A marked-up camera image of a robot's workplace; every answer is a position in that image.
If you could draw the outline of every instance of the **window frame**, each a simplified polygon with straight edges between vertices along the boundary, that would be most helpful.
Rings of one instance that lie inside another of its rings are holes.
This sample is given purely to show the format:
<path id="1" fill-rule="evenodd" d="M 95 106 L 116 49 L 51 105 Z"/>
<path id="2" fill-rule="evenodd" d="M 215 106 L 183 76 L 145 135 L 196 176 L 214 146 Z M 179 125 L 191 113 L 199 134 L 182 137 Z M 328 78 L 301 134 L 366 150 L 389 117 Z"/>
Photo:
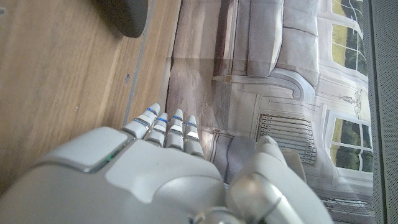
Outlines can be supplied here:
<path id="1" fill-rule="evenodd" d="M 363 146 L 364 141 L 363 141 L 363 129 L 362 129 L 362 124 L 366 125 L 369 127 L 369 130 L 371 129 L 371 124 L 367 121 L 363 121 L 360 120 L 358 118 L 356 118 L 355 116 L 351 116 L 348 114 L 344 114 L 344 113 L 339 113 L 336 111 L 332 111 L 332 110 L 328 110 L 328 119 L 327 119 L 327 123 L 326 123 L 326 131 L 325 131 L 325 150 L 326 153 L 329 157 L 329 159 L 331 159 L 330 157 L 330 148 L 331 145 L 334 144 L 334 142 L 332 141 L 333 139 L 333 133 L 335 130 L 335 121 L 336 118 L 338 119 L 344 119 L 346 121 L 351 121 L 353 123 L 357 123 L 359 124 L 360 130 L 361 130 L 361 146 L 352 146 L 349 144 L 344 144 L 344 143 L 340 143 L 337 142 L 338 144 L 341 144 L 342 146 L 346 146 L 346 147 L 350 147 L 353 149 L 360 149 L 361 152 L 359 155 L 361 155 L 363 153 L 363 151 L 371 151 L 373 152 L 373 145 L 372 145 L 372 149 L 366 148 Z M 372 139 L 372 133 L 371 131 L 369 132 L 369 137 L 370 139 Z M 373 172 L 365 172 L 362 171 L 363 168 L 363 160 L 362 157 L 359 156 L 359 160 L 360 160 L 360 170 L 352 170 L 352 169 L 346 169 L 346 168 L 341 168 L 341 167 L 336 167 L 337 171 L 338 171 L 338 182 L 349 182 L 351 184 L 356 184 L 356 185 L 369 185 L 372 184 L 373 182 Z"/>
<path id="2" fill-rule="evenodd" d="M 333 41 L 333 32 L 334 32 L 334 28 L 333 28 L 333 26 L 342 26 L 342 27 L 345 27 L 345 28 L 350 28 L 350 29 L 352 29 L 353 30 L 353 32 L 355 31 L 356 32 L 356 49 L 352 49 L 351 47 L 347 47 L 347 46 L 344 46 L 344 45 L 341 45 L 341 44 L 338 44 L 338 43 L 336 43 L 336 42 L 334 42 Z M 356 71 L 356 72 L 358 72 L 358 73 L 360 73 L 361 75 L 363 75 L 363 76 L 367 76 L 367 75 L 365 75 L 365 74 L 363 74 L 363 73 L 361 73 L 359 70 L 358 70 L 358 58 L 359 57 L 363 57 L 363 58 L 365 58 L 365 55 L 364 54 L 362 54 L 362 52 L 359 50 L 359 47 L 360 47 L 360 45 L 361 44 L 359 44 L 359 39 L 361 39 L 361 41 L 363 42 L 363 38 L 361 37 L 361 35 L 360 35 L 360 32 L 361 31 L 358 31 L 357 29 L 355 29 L 354 27 L 348 27 L 348 26 L 345 26 L 345 25 L 342 25 L 342 24 L 339 24 L 339 23 L 337 23 L 337 22 L 335 22 L 335 21 L 332 21 L 331 22 L 331 35 L 332 35 L 332 37 L 331 37 L 331 61 L 333 62 L 333 63 L 335 63 L 336 65 L 338 65 L 338 66 L 340 66 L 340 67 L 343 67 L 344 69 L 349 69 L 349 70 L 354 70 L 354 71 Z M 344 66 L 344 65 L 340 65 L 338 62 L 335 62 L 334 60 L 333 60 L 333 46 L 339 46 L 339 47 L 342 47 L 342 48 L 345 48 L 346 50 L 353 50 L 353 51 L 355 51 L 355 54 L 356 54 L 356 66 L 355 66 L 355 69 L 352 69 L 352 68 L 348 68 L 348 67 L 346 67 L 346 66 Z"/>

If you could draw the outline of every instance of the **white robotic hand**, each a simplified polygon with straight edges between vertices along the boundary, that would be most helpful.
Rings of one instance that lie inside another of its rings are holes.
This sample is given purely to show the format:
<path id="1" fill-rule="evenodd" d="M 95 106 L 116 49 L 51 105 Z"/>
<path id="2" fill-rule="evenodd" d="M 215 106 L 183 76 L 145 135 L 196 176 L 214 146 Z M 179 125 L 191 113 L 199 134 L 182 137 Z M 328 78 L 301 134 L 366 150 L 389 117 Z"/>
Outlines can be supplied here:
<path id="1" fill-rule="evenodd" d="M 157 117 L 159 111 L 160 106 L 154 103 L 122 130 L 136 139 L 145 139 L 155 146 L 174 148 L 203 158 L 195 117 L 188 116 L 184 125 L 183 112 L 177 109 L 167 129 L 167 113 L 162 113 Z"/>
<path id="2" fill-rule="evenodd" d="M 184 124 L 178 109 L 168 122 L 159 111 L 155 103 L 120 131 L 97 128 L 41 157 L 0 198 L 0 223 L 331 223 L 272 138 L 226 193 L 195 117 Z"/>

